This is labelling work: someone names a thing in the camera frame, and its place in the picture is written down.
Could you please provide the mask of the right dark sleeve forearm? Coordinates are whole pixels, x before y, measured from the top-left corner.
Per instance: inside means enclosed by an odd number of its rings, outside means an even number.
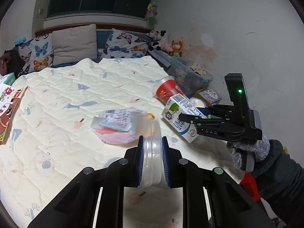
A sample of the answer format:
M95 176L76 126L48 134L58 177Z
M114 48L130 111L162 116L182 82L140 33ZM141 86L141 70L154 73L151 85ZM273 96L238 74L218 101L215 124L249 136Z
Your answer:
M288 227L303 227L303 168L283 151L280 141L269 140L265 160L251 173L260 196Z

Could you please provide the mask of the right gloved hand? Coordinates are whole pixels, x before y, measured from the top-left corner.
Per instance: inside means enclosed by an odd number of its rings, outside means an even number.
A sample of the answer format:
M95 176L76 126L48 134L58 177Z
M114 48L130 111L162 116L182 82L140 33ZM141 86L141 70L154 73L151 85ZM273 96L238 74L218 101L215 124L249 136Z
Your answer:
M255 163L265 160L270 152L270 142L264 136L262 140L243 139L237 142L227 142L227 150L236 169L252 172Z

